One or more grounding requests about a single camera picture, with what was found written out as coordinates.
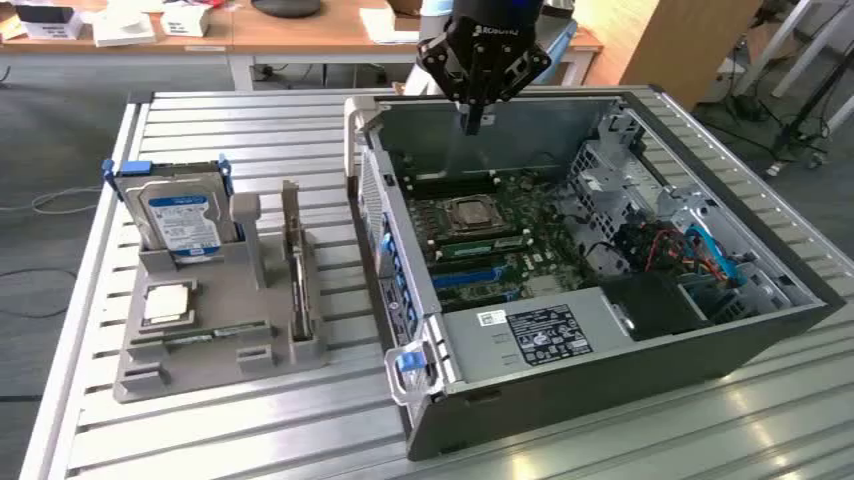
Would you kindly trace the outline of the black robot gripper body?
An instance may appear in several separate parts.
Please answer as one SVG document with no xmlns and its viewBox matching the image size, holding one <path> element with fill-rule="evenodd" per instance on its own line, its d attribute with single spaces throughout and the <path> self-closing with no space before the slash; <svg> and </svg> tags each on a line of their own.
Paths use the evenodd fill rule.
<svg viewBox="0 0 854 480">
<path fill-rule="evenodd" d="M 458 0 L 452 3 L 446 41 L 469 48 L 476 39 L 508 40 L 512 47 L 534 43 L 537 2 L 534 0 Z"/>
</svg>

